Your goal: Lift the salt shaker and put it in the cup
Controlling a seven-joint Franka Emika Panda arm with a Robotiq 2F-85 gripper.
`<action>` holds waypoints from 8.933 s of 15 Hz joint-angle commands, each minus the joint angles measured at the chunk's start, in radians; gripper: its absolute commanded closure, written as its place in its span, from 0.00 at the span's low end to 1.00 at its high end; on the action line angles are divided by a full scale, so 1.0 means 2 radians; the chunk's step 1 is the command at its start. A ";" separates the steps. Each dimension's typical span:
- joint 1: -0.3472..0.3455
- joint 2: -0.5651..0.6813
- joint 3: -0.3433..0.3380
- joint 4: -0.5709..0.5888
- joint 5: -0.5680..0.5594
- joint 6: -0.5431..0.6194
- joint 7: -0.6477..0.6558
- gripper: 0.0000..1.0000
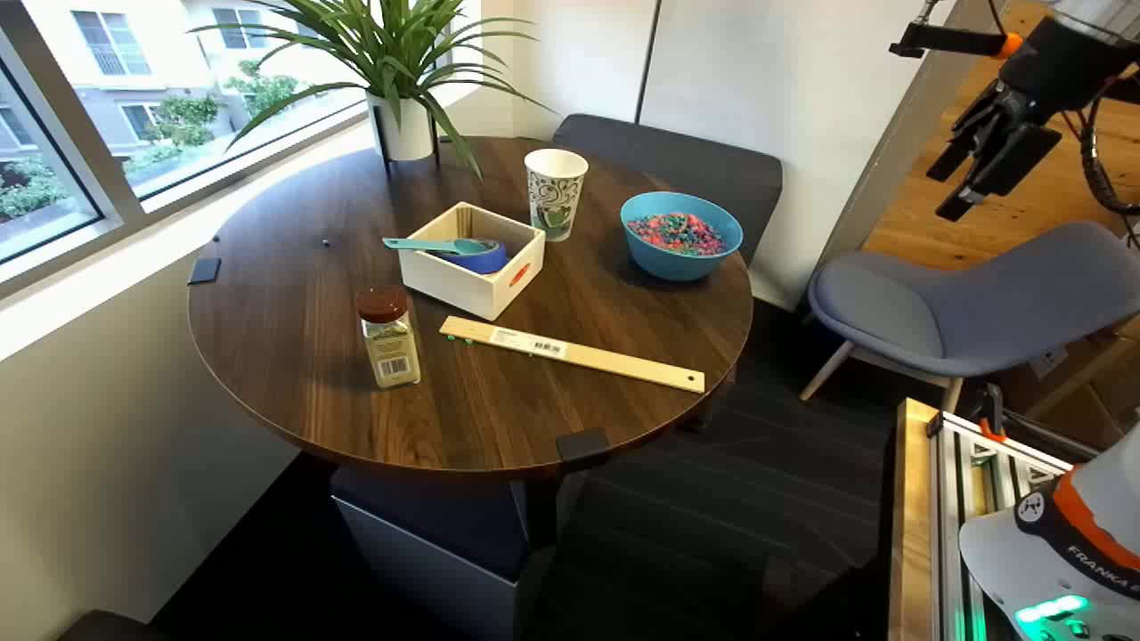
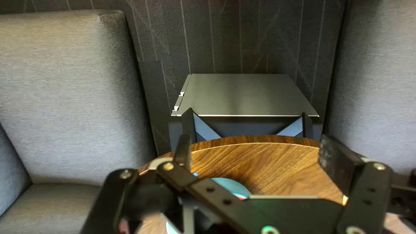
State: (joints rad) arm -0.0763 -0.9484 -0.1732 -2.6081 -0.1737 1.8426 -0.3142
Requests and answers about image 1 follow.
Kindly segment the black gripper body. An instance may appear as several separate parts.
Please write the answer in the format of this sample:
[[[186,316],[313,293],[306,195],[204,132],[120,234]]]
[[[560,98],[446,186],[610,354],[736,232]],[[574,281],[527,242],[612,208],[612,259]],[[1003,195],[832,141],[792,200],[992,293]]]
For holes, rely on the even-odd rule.
[[[953,128],[985,120],[990,135],[982,150],[992,150],[1014,128],[1046,128],[1051,116],[1086,106],[1109,84],[1112,61],[1102,54],[1023,46]]]

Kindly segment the white robot base with orange stripe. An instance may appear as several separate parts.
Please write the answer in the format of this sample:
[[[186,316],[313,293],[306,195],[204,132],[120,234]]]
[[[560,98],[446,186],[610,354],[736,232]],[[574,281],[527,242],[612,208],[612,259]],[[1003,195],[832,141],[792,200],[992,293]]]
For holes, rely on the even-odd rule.
[[[1140,641],[1140,430],[970,519],[957,553],[1017,641]]]

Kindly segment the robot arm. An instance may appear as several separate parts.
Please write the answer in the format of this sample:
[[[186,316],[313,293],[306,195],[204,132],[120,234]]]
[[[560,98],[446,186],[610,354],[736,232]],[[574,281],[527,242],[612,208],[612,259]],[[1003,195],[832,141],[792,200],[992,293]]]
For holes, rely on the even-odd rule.
[[[943,182],[960,162],[971,162],[964,182],[935,208],[943,220],[957,220],[985,195],[1008,195],[1058,147],[1054,116],[1079,141],[1079,167],[1095,200],[1117,219],[1137,214],[1102,163],[1098,111],[1102,100],[1137,100],[1140,0],[1046,4],[1051,11],[1029,36],[1008,33],[990,4],[997,21],[990,33],[933,24],[926,9],[895,42],[899,58],[943,49],[1000,61],[992,84],[953,120],[949,150],[931,163],[931,177]]]

